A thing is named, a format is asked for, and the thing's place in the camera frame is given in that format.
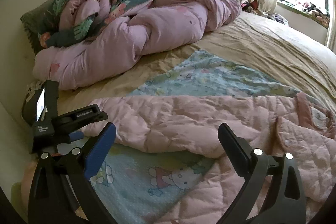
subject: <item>mattress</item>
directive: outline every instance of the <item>mattress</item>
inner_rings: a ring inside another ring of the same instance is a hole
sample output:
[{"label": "mattress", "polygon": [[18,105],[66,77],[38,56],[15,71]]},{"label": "mattress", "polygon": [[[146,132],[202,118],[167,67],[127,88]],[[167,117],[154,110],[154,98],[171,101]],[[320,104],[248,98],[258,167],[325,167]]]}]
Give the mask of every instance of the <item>mattress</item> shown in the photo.
[{"label": "mattress", "polygon": [[125,96],[201,49],[260,70],[284,85],[311,95],[336,113],[336,55],[290,27],[242,12],[231,24],[206,33],[192,45],[143,56],[122,75],[85,88],[61,91],[59,114],[89,105],[96,98]]}]

